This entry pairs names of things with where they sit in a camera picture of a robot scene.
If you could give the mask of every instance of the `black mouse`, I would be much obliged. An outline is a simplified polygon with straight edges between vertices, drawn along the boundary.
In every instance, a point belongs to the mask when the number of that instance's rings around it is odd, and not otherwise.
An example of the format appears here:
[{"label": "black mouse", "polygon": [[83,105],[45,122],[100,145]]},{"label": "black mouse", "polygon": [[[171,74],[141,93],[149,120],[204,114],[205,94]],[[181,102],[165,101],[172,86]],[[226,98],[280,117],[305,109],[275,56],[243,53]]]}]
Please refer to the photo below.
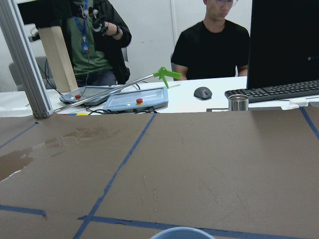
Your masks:
[{"label": "black mouse", "polygon": [[212,96],[212,92],[207,87],[199,87],[194,91],[194,96],[201,100],[208,100]]}]

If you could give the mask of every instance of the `id badge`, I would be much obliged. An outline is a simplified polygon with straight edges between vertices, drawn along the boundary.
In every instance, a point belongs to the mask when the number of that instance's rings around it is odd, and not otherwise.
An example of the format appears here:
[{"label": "id badge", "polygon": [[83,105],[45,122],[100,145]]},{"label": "id badge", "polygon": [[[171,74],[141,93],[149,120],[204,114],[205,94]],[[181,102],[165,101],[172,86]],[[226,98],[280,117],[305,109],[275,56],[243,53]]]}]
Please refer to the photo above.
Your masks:
[{"label": "id badge", "polygon": [[82,41],[82,53],[87,54],[89,52],[89,42],[88,41]]}]

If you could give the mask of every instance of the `green grabber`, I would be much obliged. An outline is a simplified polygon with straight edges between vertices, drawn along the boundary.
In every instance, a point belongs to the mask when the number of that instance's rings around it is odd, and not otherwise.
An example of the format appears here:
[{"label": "green grabber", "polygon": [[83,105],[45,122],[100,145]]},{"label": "green grabber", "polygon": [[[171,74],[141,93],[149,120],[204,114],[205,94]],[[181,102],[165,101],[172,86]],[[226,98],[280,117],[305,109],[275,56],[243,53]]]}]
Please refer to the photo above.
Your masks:
[{"label": "green grabber", "polygon": [[74,107],[74,106],[79,106],[79,105],[81,105],[81,104],[83,104],[85,102],[94,100],[94,99],[96,99],[96,98],[98,98],[100,96],[109,96],[109,95],[111,95],[113,93],[116,93],[116,92],[118,92],[118,91],[120,91],[120,90],[122,90],[122,89],[124,89],[124,88],[126,88],[128,86],[134,85],[137,82],[141,82],[141,81],[146,80],[148,78],[157,77],[157,76],[159,76],[159,78],[164,81],[166,87],[169,88],[165,76],[169,76],[169,77],[173,77],[173,78],[177,78],[178,79],[178,78],[181,77],[181,73],[174,72],[174,71],[168,71],[165,67],[161,67],[158,72],[155,72],[155,73],[153,73],[153,74],[151,74],[149,76],[145,76],[145,77],[139,78],[137,80],[130,81],[128,83],[125,83],[124,85],[117,86],[114,89],[110,89],[110,90],[106,90],[106,91],[100,92],[100,93],[98,93],[98,94],[96,94],[94,96],[91,96],[89,98],[86,98],[86,99],[83,99],[83,100],[79,100],[78,102],[74,102],[74,103],[69,104],[67,106],[58,108],[58,109],[54,110],[54,112],[57,113],[57,112],[66,110],[68,108]]},{"label": "green grabber", "polygon": [[159,76],[160,79],[162,79],[166,85],[166,87],[169,89],[167,80],[165,76],[173,77],[176,79],[179,79],[181,77],[181,73],[174,72],[174,71],[168,71],[165,67],[161,67],[159,71],[153,73],[154,77]]}]

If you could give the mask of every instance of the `blue tape line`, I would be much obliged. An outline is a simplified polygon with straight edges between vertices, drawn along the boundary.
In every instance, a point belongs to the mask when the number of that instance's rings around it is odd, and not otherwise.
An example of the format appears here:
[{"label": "blue tape line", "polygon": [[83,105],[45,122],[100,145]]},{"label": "blue tape line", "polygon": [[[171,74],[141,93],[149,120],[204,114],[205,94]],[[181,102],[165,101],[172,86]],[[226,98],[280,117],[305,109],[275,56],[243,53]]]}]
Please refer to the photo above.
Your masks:
[{"label": "blue tape line", "polygon": [[124,165],[127,163],[127,161],[129,160],[130,156],[132,155],[132,153],[134,152],[134,150],[136,149],[136,147],[138,146],[138,144],[140,143],[142,137],[144,136],[145,132],[147,131],[147,129],[149,128],[149,126],[151,125],[152,121],[154,120],[156,114],[153,114],[151,119],[149,120],[149,122],[147,123],[147,125],[145,126],[145,128],[143,129],[143,131],[141,132],[140,136],[138,137],[138,139],[135,141],[135,143],[133,144],[131,150],[128,152],[128,154],[126,155],[125,159],[123,160],[123,162],[121,163],[121,165],[119,166],[119,168],[116,170],[116,172],[114,173],[113,177],[111,178],[111,180],[109,181],[108,185],[106,186],[106,188],[104,189],[104,194],[96,201],[95,205],[93,206],[93,208],[91,209],[90,213],[88,216],[85,217],[83,224],[81,225],[81,227],[79,228],[79,230],[77,231],[76,235],[74,236],[74,239],[78,239],[80,238],[80,236],[83,234],[84,230],[86,229],[86,227],[88,226],[89,222],[91,221],[91,219],[93,218],[94,214],[96,213],[96,211],[98,210],[100,204],[102,203],[103,199],[105,198],[106,194],[109,192],[116,176],[118,175],[119,171],[121,170],[121,168],[124,167]]},{"label": "blue tape line", "polygon": [[310,116],[308,115],[307,111],[305,110],[304,107],[299,107],[299,109],[301,110],[301,113],[303,113],[303,116],[305,117],[305,119],[306,119],[307,123],[309,124],[310,128],[313,130],[313,132],[317,136],[317,139],[319,139],[319,131],[316,128],[316,126],[314,125],[314,123],[311,120]]},{"label": "blue tape line", "polygon": [[39,210],[39,209],[20,208],[20,207],[0,205],[0,210],[18,212],[18,213],[36,214],[36,215],[41,215],[44,217],[46,216],[46,212],[44,210]]},{"label": "blue tape line", "polygon": [[[138,228],[150,228],[150,229],[158,229],[158,230],[166,230],[169,228],[175,227],[184,227],[179,225],[172,224],[164,224],[164,223],[150,223],[143,221],[131,221],[131,220],[121,220],[116,218],[104,218],[104,217],[92,217],[92,222],[99,223],[109,223],[109,224],[122,224],[130,227],[138,227]],[[292,237],[283,237],[283,236],[274,236],[274,235],[266,235],[266,234],[255,234],[255,233],[243,233],[243,232],[235,232],[235,231],[223,231],[217,229],[207,229],[207,228],[198,228],[202,231],[211,234],[212,236],[218,237],[226,237],[226,238],[239,238],[239,239],[302,239],[302,238],[292,238]]]},{"label": "blue tape line", "polygon": [[21,136],[22,134],[24,134],[25,132],[27,132],[28,130],[32,129],[35,125],[37,124],[37,122],[35,124],[33,124],[32,126],[30,126],[29,128],[27,128],[26,130],[22,131],[21,133],[19,133],[17,136],[13,137],[12,139],[10,139],[9,141],[7,141],[6,143],[4,143],[3,145],[0,146],[0,149],[3,148],[4,146],[6,146],[8,143],[14,141],[16,138],[18,138],[19,136]]}]

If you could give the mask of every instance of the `green shirt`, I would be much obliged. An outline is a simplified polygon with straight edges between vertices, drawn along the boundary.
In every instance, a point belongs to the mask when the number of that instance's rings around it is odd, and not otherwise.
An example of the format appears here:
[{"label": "green shirt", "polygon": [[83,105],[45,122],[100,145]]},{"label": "green shirt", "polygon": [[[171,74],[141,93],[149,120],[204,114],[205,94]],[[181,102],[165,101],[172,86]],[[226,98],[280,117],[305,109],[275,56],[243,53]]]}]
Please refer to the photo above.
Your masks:
[{"label": "green shirt", "polygon": [[[88,6],[93,5],[93,0],[89,0]],[[83,19],[79,18],[81,28],[83,27]],[[74,75],[83,76],[89,73],[96,73],[104,70],[111,70],[112,66],[105,58],[105,55],[101,51],[96,51],[94,48],[93,40],[93,26],[91,18],[86,20],[86,41],[89,42],[89,53],[84,54],[82,52],[82,32],[80,31],[74,17],[67,19],[67,31],[71,37],[72,48],[72,61]]]}]

